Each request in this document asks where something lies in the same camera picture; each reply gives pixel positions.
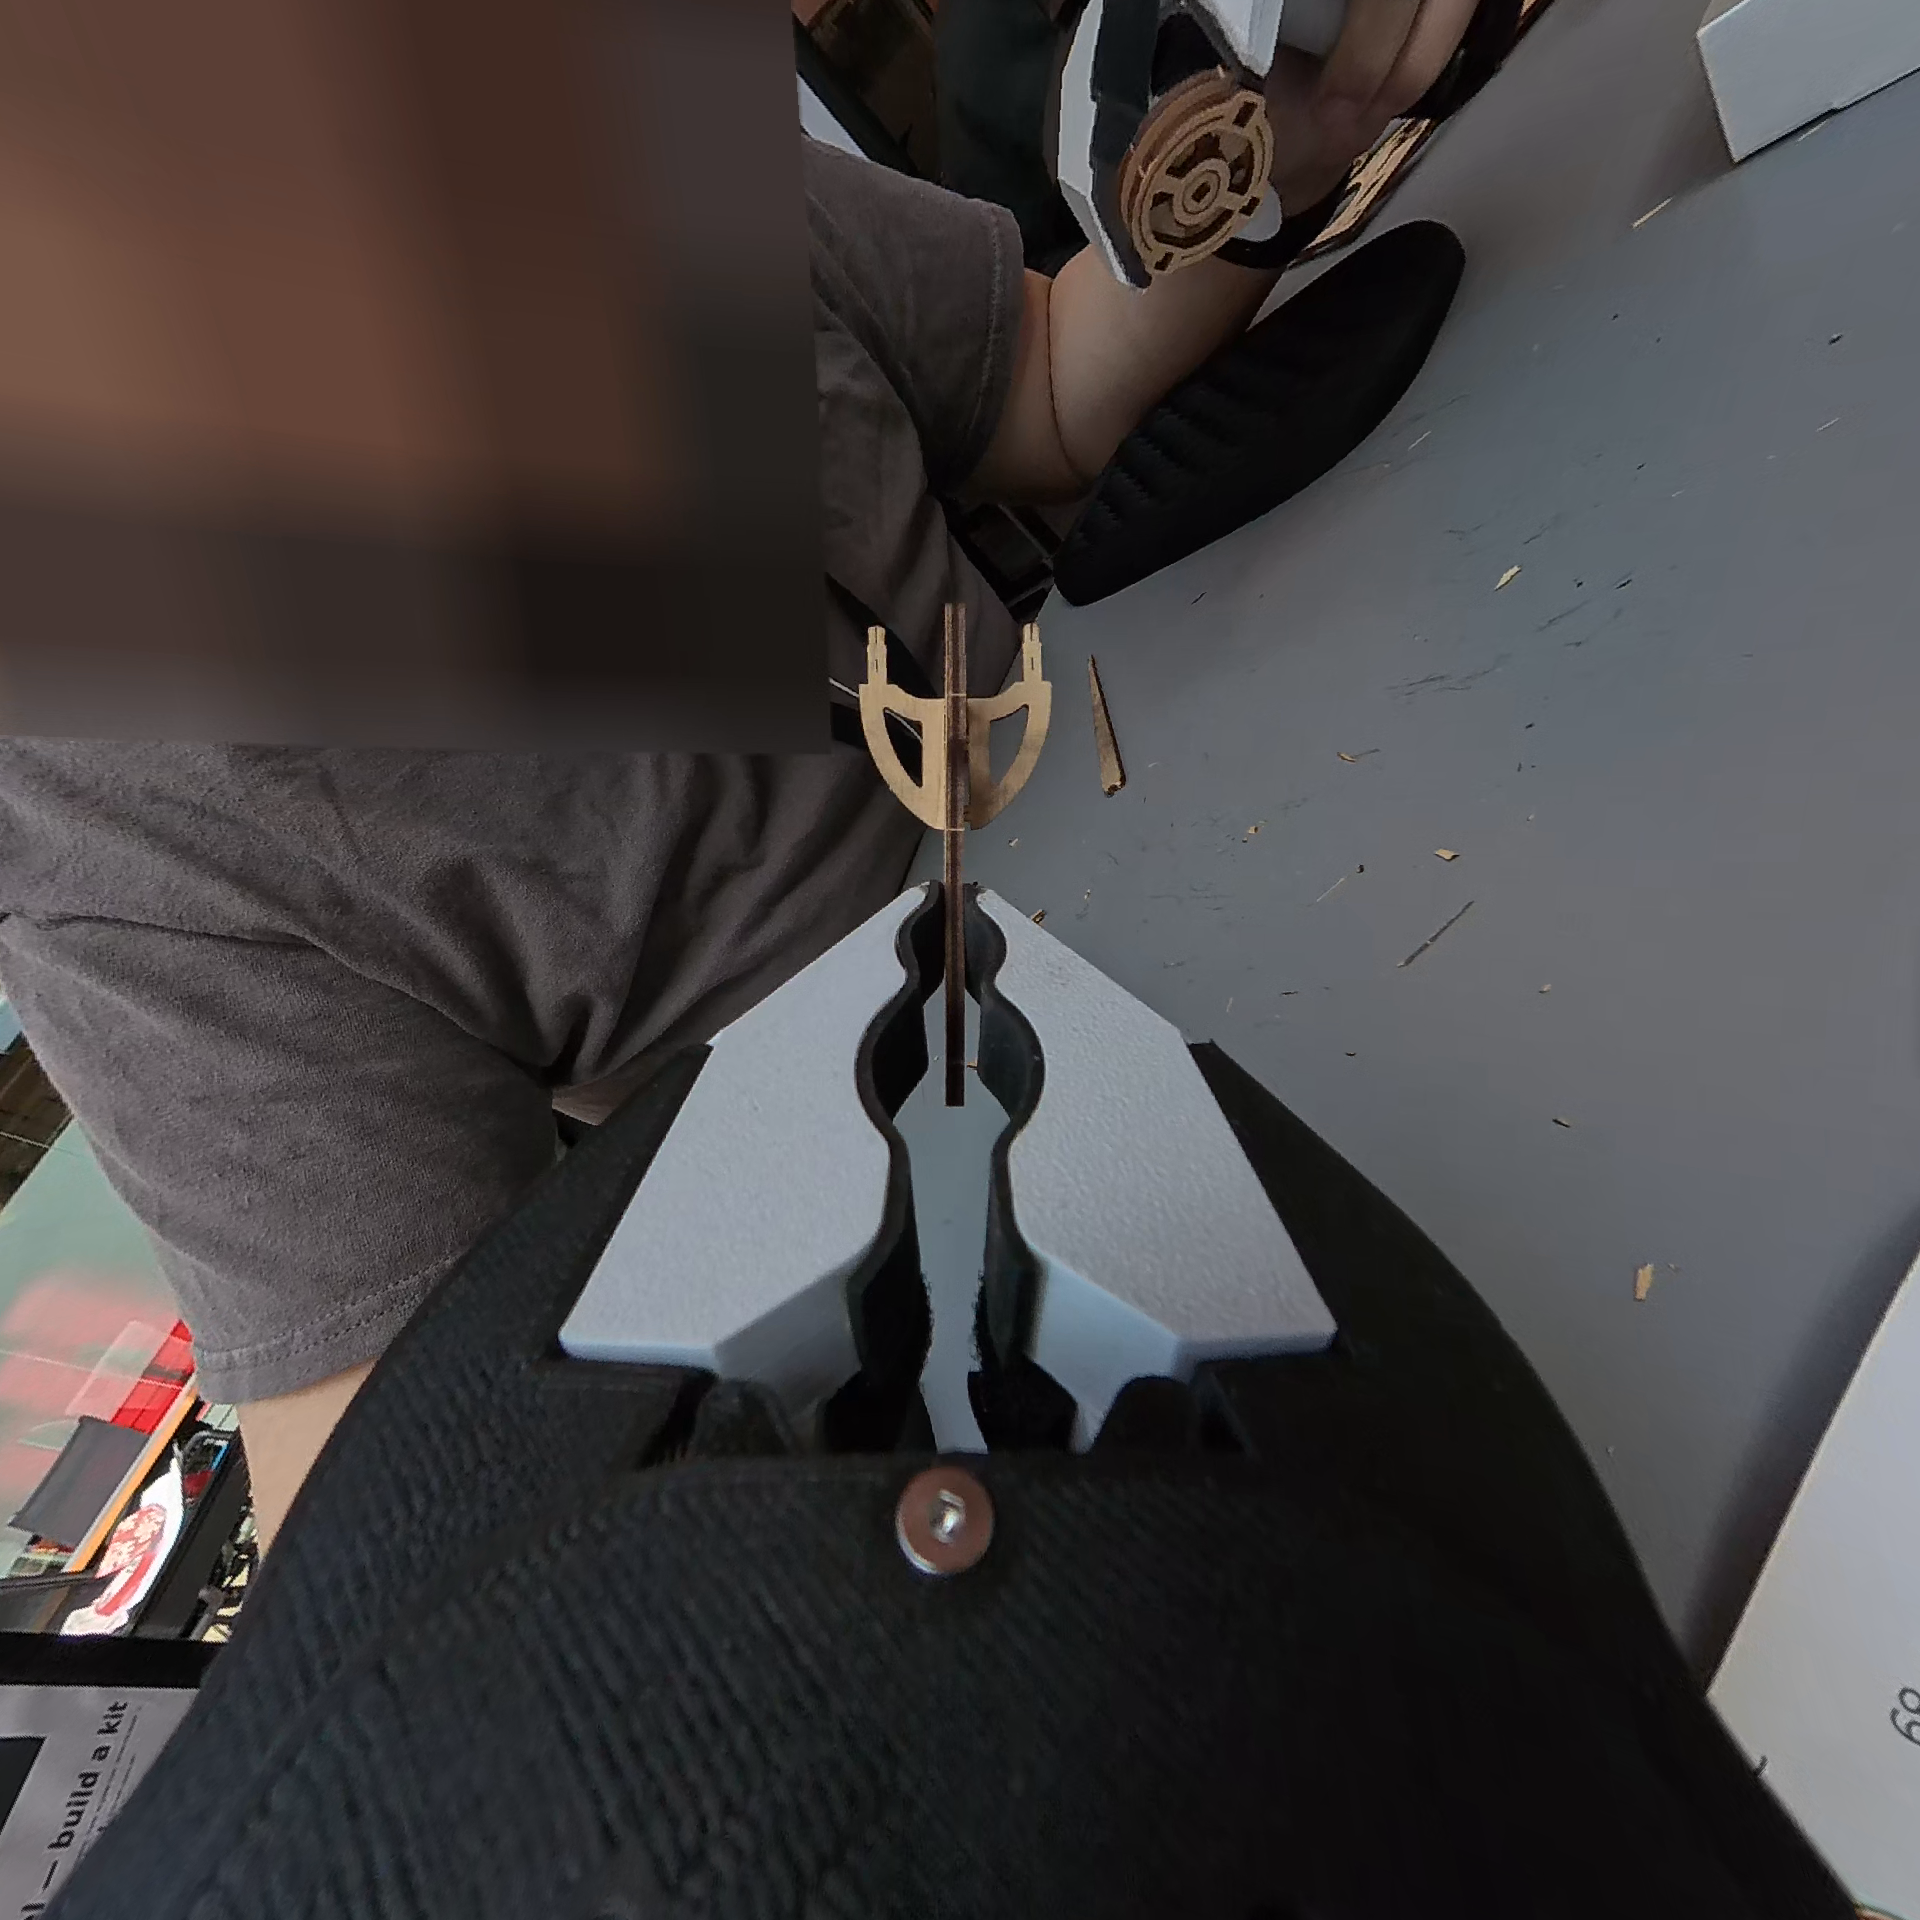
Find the person's grey shirt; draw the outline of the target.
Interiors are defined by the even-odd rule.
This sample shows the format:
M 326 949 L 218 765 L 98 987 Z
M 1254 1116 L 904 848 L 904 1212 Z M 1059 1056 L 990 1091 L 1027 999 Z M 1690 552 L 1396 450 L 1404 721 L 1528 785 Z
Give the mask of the person's grey shirt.
M 868 756 L 3 741 L 0 962 L 205 1387 L 369 1362 L 674 1048 L 901 892 Z

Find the model instruction booklet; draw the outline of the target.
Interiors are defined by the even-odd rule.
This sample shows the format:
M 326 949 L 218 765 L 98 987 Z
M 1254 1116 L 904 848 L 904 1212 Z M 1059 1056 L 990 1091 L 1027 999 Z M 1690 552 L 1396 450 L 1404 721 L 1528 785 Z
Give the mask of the model instruction booklet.
M 1858 1909 L 1920 1910 L 1920 1273 L 1891 1296 L 1714 1677 Z

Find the person's right forearm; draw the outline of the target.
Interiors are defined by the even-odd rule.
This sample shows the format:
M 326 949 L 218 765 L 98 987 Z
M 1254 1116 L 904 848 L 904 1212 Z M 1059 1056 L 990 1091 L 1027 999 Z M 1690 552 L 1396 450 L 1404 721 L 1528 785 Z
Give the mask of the person's right forearm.
M 276 1547 L 276 1534 L 286 1523 L 299 1482 L 318 1463 L 330 1432 L 336 1430 L 374 1369 L 374 1360 L 360 1360 L 318 1383 L 233 1405 L 253 1479 L 253 1523 L 261 1556 Z

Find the person's left hand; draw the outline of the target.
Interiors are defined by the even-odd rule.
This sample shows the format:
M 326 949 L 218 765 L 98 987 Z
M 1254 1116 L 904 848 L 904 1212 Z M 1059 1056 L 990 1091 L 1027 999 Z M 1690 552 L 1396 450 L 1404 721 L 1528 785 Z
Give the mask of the person's left hand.
M 1319 198 L 1454 61 L 1472 0 L 1355 0 L 1323 61 L 1273 61 L 1265 107 L 1280 179 Z

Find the round wooden wheel part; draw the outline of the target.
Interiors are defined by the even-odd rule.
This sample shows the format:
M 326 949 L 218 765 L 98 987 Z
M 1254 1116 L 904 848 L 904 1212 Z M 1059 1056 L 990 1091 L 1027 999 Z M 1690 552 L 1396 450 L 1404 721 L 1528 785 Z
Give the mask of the round wooden wheel part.
M 1119 222 L 1146 279 L 1180 271 L 1231 245 L 1272 186 L 1265 102 L 1227 68 L 1162 92 L 1119 161 Z

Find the white cardboard box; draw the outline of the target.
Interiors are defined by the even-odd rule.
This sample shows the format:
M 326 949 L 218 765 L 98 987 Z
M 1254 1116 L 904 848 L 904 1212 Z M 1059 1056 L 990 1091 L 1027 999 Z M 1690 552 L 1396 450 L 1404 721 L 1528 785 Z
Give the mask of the white cardboard box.
M 1915 0 L 1714 0 L 1698 54 L 1732 161 L 1920 68 Z

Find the wooden cross-shaped model part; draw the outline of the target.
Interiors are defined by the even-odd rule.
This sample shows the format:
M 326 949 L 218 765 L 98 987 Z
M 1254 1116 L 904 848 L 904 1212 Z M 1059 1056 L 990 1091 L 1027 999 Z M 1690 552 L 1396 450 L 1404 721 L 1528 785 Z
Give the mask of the wooden cross-shaped model part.
M 1040 620 L 1024 620 L 1019 681 L 993 698 L 971 698 L 964 617 L 946 603 L 942 694 L 909 694 L 894 681 L 885 623 L 866 634 L 866 681 L 858 714 L 866 748 L 896 803 L 942 830 L 942 976 L 946 976 L 946 1108 L 964 1096 L 964 830 L 987 826 L 1031 778 L 1048 727 L 1051 685 L 1041 679 Z

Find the scattered wood splinters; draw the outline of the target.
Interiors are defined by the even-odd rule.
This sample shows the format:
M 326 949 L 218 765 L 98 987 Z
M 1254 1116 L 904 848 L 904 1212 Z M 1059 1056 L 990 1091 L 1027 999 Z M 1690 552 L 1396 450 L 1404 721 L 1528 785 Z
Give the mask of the scattered wood splinters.
M 1740 186 L 1569 235 L 1424 194 L 1467 260 L 1404 404 L 1048 608 L 1077 704 L 993 863 L 1603 1340 L 1824 1304 L 1912 1185 L 1908 222 L 1796 260 Z

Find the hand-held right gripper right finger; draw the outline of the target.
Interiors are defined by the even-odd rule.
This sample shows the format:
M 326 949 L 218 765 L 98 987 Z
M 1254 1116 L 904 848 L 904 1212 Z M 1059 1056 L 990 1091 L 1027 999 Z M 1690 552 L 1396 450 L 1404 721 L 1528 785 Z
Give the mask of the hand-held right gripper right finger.
M 990 1152 L 977 1369 L 990 1447 L 1084 1447 L 1119 1387 L 1314 1357 L 1333 1319 L 1180 1030 L 990 890 L 964 899 Z

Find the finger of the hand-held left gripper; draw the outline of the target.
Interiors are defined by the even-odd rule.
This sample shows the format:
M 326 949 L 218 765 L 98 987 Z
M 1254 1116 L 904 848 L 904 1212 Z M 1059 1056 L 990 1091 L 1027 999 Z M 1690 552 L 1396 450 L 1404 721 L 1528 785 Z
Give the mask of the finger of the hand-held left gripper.
M 1119 174 L 1147 113 L 1162 4 L 1063 0 L 1041 11 L 1054 27 L 1041 121 L 1054 186 L 1100 264 L 1115 279 L 1147 289 L 1142 248 L 1119 215 Z
M 1180 0 L 1220 61 L 1265 78 L 1280 54 L 1319 61 L 1319 0 Z

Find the person's left forearm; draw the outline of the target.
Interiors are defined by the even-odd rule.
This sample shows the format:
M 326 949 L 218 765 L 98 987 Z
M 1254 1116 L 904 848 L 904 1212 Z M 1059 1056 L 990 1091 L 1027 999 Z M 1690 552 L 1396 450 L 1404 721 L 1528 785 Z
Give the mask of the person's left forearm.
M 1081 252 L 1024 277 L 1014 376 L 962 501 L 1063 507 L 1084 497 L 1130 426 L 1212 349 L 1241 338 L 1280 267 L 1202 260 L 1126 289 Z

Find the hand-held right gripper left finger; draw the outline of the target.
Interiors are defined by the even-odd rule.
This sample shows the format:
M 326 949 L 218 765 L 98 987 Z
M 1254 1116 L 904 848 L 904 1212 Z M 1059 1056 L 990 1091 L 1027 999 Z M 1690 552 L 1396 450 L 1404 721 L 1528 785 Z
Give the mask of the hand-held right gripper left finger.
M 849 1291 L 904 1234 L 904 1144 L 878 1037 L 923 1037 L 914 938 L 937 885 L 904 890 L 704 1048 L 561 1350 L 755 1379 L 807 1416 L 862 1369 Z

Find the black quilted wrist rest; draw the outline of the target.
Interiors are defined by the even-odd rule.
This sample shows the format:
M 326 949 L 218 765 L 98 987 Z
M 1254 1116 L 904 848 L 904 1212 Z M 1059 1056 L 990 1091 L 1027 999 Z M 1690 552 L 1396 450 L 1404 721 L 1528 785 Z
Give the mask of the black quilted wrist rest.
M 1417 217 L 1218 349 L 1115 446 L 1051 563 L 1059 598 L 1103 600 L 1306 491 L 1404 398 L 1460 277 L 1457 230 Z

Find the grey printed sign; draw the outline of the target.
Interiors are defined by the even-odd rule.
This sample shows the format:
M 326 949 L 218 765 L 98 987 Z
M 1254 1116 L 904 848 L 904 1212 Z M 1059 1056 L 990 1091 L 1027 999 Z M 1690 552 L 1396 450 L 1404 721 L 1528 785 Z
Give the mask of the grey printed sign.
M 36 1920 L 169 1739 L 214 1649 L 0 1639 L 0 1910 Z

